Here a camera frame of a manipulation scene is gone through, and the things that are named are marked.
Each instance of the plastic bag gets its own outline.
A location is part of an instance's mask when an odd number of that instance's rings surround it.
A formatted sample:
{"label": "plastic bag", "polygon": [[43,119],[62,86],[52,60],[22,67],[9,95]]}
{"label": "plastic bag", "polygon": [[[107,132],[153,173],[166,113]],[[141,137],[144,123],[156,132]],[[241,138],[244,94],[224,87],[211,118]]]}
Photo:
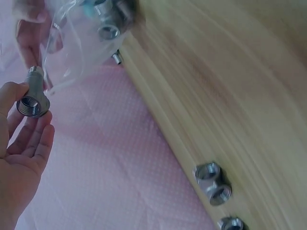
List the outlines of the plastic bag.
{"label": "plastic bag", "polygon": [[[89,76],[118,50],[131,24],[131,18],[116,8],[122,2],[125,3],[123,0],[46,2],[49,11],[54,12],[47,47],[42,47],[45,83],[49,94]],[[101,15],[101,4],[113,5],[109,9],[112,10],[111,14],[121,16],[119,34],[113,34],[112,27],[106,27],[110,23],[106,23],[106,17]],[[106,33],[116,38],[106,39]],[[50,51],[54,49],[57,38],[61,38],[63,48],[52,53]]]}

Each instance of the internal thread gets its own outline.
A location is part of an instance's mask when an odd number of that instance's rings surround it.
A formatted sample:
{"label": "internal thread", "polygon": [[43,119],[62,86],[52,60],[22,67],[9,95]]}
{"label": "internal thread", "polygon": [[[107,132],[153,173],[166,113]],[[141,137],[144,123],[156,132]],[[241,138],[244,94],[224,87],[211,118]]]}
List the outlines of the internal thread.
{"label": "internal thread", "polygon": [[216,176],[218,173],[218,168],[215,163],[206,164],[202,167],[199,167],[196,171],[196,177],[201,180],[208,180]]}
{"label": "internal thread", "polygon": [[243,222],[238,218],[234,218],[225,225],[223,230],[243,230],[243,227]]}
{"label": "internal thread", "polygon": [[38,101],[30,98],[24,97],[18,103],[18,110],[21,114],[25,116],[38,116],[39,115],[39,104]]}
{"label": "internal thread", "polygon": [[210,203],[214,206],[225,203],[231,195],[231,190],[228,187],[218,189],[212,196]]}

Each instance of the clear plastic bag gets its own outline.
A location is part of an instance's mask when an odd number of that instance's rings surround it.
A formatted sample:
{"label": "clear plastic bag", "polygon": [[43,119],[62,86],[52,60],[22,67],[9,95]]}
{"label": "clear plastic bag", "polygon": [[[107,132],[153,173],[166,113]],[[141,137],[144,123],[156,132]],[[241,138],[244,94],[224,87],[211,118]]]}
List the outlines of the clear plastic bag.
{"label": "clear plastic bag", "polygon": [[[126,33],[112,40],[102,39],[99,28],[103,22],[91,8],[94,3],[86,5],[83,0],[56,0],[46,4],[54,16],[47,47],[42,47],[42,64],[47,92],[53,94],[89,76],[118,50]],[[59,38],[63,48],[53,53]]]}

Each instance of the fingernail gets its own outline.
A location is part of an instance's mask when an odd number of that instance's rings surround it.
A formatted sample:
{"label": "fingernail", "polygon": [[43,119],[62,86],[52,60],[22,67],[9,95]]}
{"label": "fingernail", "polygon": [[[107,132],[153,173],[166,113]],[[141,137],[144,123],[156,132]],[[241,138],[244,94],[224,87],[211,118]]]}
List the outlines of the fingernail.
{"label": "fingernail", "polygon": [[47,18],[47,14],[45,12],[39,13],[39,15],[37,16],[37,20],[39,22],[44,22]]}

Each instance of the wooden surface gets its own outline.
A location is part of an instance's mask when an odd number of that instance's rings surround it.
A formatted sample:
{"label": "wooden surface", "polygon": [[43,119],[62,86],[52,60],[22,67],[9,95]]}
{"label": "wooden surface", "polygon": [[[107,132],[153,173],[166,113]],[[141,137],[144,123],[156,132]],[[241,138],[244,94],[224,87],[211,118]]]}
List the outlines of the wooden surface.
{"label": "wooden surface", "polygon": [[[216,222],[307,229],[305,0],[139,0],[124,64]],[[211,207],[195,165],[216,161],[233,196]]]}

